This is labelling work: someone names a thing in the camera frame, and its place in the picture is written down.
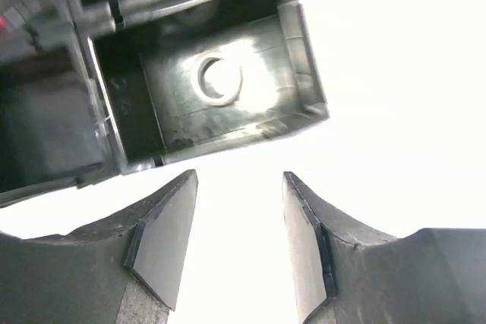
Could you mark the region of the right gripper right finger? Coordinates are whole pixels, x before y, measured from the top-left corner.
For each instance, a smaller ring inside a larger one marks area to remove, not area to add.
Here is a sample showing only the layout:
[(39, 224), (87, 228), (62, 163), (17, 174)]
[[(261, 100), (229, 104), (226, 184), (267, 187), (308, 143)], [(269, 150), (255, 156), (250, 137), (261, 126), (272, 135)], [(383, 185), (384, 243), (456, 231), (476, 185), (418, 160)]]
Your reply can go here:
[(485, 232), (423, 228), (397, 238), (282, 180), (301, 323), (483, 323)]

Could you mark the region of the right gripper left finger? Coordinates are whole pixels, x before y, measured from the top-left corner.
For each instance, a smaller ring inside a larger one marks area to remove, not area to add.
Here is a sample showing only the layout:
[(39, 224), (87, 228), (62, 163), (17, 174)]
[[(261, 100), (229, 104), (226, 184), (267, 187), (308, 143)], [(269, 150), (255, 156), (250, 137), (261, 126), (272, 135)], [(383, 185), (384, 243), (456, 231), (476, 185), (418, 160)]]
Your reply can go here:
[(66, 235), (1, 236), (3, 323), (165, 323), (175, 309), (198, 178)]

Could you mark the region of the small clear tape roll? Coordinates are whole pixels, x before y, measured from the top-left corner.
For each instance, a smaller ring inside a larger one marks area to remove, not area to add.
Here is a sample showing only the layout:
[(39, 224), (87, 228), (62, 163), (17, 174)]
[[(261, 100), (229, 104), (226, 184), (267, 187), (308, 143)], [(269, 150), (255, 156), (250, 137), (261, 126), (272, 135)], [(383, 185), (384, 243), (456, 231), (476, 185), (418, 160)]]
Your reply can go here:
[(243, 84), (241, 66), (221, 52), (197, 56), (191, 69), (191, 86), (197, 98), (206, 105), (223, 107), (239, 96)]

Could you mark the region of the black four-compartment organizer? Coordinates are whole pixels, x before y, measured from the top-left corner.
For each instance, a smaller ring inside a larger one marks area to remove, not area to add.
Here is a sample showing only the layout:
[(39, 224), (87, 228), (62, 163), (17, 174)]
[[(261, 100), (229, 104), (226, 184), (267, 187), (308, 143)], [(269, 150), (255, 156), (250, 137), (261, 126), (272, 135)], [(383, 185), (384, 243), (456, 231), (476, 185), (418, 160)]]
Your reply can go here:
[[(230, 105), (202, 53), (242, 69)], [(1, 0), (1, 204), (273, 140), (326, 120), (301, 0)]]

